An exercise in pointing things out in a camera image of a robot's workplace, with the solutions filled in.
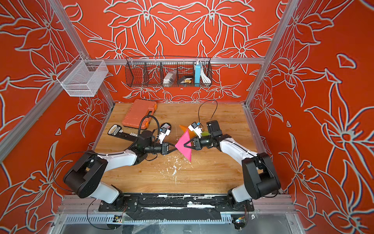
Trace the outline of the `orange square paper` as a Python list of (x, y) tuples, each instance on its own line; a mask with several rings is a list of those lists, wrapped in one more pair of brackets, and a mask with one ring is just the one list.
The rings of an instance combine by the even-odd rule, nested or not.
[(191, 131), (188, 127), (184, 125), (179, 125), (179, 127), (183, 132), (188, 132), (190, 139), (196, 137), (196, 134), (193, 131)]

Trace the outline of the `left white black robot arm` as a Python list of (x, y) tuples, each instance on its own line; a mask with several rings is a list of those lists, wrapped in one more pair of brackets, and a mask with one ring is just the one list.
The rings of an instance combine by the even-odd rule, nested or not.
[(119, 153), (98, 154), (86, 151), (65, 174), (63, 182), (80, 198), (92, 197), (112, 204), (119, 199), (122, 192), (101, 181), (105, 172), (138, 165), (148, 154), (168, 155), (176, 150), (175, 145), (168, 142), (140, 144), (135, 141)]

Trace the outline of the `pink square paper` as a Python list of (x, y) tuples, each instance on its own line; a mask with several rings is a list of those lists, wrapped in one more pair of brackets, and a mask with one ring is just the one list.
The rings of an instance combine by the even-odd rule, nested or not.
[(189, 161), (192, 159), (192, 149), (190, 142), (189, 131), (186, 130), (178, 142), (175, 144), (175, 148)]

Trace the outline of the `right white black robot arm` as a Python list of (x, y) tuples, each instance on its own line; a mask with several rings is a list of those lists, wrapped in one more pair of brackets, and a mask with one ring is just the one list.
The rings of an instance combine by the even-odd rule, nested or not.
[(229, 190), (228, 195), (235, 203), (250, 199), (270, 197), (281, 187), (278, 175), (267, 153), (256, 153), (236, 142), (230, 135), (195, 137), (183, 143), (192, 150), (217, 148), (229, 155), (242, 167), (243, 184)]

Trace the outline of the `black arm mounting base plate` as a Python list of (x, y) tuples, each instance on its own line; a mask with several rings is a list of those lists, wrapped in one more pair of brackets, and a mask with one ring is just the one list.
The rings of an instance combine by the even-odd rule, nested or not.
[(218, 212), (253, 212), (252, 200), (235, 202), (227, 194), (122, 194), (112, 204), (100, 202), (100, 212), (135, 212), (148, 209), (210, 209)]

